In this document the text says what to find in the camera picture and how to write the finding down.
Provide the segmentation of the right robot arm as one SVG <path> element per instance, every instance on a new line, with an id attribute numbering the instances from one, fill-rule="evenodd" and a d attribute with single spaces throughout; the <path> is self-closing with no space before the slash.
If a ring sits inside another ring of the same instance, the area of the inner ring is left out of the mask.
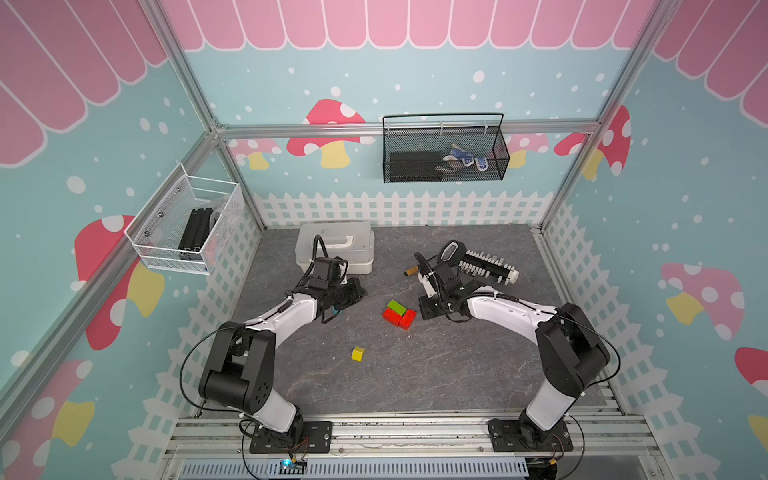
<path id="1" fill-rule="evenodd" d="M 463 282 L 449 267 L 421 270 L 418 279 L 429 317 L 484 320 L 538 348 L 544 380 L 520 416 L 526 434 L 550 433 L 611 360 L 610 343 L 573 303 L 554 307 L 525 301 L 481 282 Z"/>

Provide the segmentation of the red block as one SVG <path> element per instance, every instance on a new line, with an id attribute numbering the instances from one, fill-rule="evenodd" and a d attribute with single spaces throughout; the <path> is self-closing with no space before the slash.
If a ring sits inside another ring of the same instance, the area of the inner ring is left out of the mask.
<path id="1" fill-rule="evenodd" d="M 402 320 L 402 316 L 390 308 L 383 312 L 382 317 L 394 326 L 399 326 Z"/>
<path id="2" fill-rule="evenodd" d="M 414 319 L 417 316 L 417 312 L 412 309 L 408 309 L 404 315 L 401 317 L 398 326 L 406 331 L 408 331 L 414 321 Z"/>

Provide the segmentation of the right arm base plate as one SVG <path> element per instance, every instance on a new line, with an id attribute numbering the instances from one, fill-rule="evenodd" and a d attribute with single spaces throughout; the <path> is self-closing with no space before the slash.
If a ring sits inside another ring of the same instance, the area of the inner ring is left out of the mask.
<path id="1" fill-rule="evenodd" d="M 496 453 L 572 452 L 573 442 L 564 420 L 550 430 L 540 430 L 528 420 L 493 418 L 486 424 L 492 448 Z"/>

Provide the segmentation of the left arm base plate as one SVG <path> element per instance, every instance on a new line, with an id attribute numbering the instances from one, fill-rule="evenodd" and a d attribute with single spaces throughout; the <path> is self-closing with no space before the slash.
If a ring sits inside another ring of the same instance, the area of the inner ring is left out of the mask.
<path id="1" fill-rule="evenodd" d="M 330 452 L 333 423 L 330 421 L 304 421 L 299 419 L 287 432 L 280 433 L 260 427 L 251 437 L 251 454 L 293 454 Z"/>

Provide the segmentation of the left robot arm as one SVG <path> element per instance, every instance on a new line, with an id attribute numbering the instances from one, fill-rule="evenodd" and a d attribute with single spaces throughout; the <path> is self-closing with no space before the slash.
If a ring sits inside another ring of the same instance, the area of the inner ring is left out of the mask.
<path id="1" fill-rule="evenodd" d="M 297 437 L 303 429 L 300 410 L 274 389 L 276 351 L 302 327 L 327 323 L 366 295 L 357 278 L 325 289 L 301 287 L 254 319 L 224 323 L 204 337 L 212 344 L 198 395 L 222 411 L 244 414 L 271 434 Z"/>

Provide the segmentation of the yellow small block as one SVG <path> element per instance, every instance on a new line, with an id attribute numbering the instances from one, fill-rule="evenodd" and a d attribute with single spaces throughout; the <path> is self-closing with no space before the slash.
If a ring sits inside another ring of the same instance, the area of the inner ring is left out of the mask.
<path id="1" fill-rule="evenodd" d="M 363 360 L 363 356 L 365 353 L 365 349 L 361 347 L 355 347 L 351 354 L 351 359 L 357 362 L 361 362 Z"/>

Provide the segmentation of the green rectangular block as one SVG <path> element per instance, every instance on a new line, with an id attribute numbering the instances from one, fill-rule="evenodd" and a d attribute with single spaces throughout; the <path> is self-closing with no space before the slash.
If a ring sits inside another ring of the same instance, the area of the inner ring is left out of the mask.
<path id="1" fill-rule="evenodd" d="M 408 311 L 408 309 L 406 307 L 401 305 L 396 300 L 391 300 L 388 303 L 387 308 L 392 310 L 393 312 L 395 312 L 400 317 L 404 316 L 407 313 L 407 311 Z"/>

